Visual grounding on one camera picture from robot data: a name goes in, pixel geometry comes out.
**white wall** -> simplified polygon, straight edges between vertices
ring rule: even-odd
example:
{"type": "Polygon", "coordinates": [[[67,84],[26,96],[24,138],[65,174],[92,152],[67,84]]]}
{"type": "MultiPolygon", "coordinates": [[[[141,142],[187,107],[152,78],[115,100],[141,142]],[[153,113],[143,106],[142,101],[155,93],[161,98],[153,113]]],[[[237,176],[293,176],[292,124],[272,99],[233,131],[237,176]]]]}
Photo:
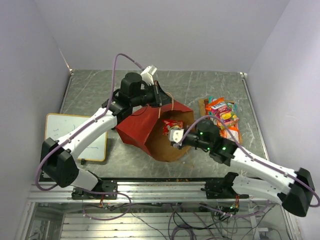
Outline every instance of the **white wall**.
{"type": "Polygon", "coordinates": [[[0,1],[0,239],[12,240],[40,161],[46,114],[70,72],[32,0],[0,1]]]}
{"type": "MultiPolygon", "coordinates": [[[[271,161],[308,169],[320,189],[320,1],[291,0],[248,73],[271,161]]],[[[320,209],[300,218],[304,239],[319,239],[320,209]]]]}
{"type": "Polygon", "coordinates": [[[289,0],[35,0],[72,69],[248,72],[289,0]],[[119,69],[133,69],[119,61],[119,69]]]}

